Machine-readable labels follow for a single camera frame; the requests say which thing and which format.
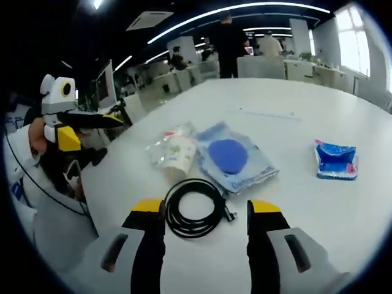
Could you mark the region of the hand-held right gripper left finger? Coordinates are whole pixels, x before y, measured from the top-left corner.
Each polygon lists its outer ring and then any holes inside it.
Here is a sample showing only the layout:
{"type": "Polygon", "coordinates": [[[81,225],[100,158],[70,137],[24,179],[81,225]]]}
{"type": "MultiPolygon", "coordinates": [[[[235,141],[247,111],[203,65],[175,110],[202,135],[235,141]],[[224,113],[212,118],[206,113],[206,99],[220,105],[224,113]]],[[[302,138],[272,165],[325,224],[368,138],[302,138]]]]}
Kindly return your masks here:
{"type": "Polygon", "coordinates": [[[120,228],[88,246],[79,265],[82,293],[160,293],[164,235],[164,201],[139,201],[120,228]]]}

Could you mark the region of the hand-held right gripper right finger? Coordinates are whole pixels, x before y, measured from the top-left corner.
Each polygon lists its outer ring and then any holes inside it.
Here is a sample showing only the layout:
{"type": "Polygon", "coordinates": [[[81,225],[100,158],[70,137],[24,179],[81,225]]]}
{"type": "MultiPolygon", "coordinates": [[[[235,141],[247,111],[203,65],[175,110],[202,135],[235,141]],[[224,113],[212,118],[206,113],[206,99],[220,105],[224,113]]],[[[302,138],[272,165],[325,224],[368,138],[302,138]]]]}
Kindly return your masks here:
{"type": "Polygon", "coordinates": [[[325,248],[289,226],[278,206],[249,200],[247,235],[252,293],[338,293],[344,287],[346,274],[325,248]]]}

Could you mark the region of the person's left hand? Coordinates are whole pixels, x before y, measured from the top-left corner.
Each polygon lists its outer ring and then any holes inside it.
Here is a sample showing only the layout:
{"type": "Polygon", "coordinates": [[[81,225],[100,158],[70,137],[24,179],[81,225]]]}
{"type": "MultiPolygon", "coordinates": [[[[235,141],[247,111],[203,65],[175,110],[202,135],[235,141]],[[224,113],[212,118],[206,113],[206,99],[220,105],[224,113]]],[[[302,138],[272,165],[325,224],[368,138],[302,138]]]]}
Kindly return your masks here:
{"type": "Polygon", "coordinates": [[[44,130],[45,122],[43,118],[35,118],[29,125],[29,145],[34,153],[45,153],[47,150],[47,139],[44,130]]]}

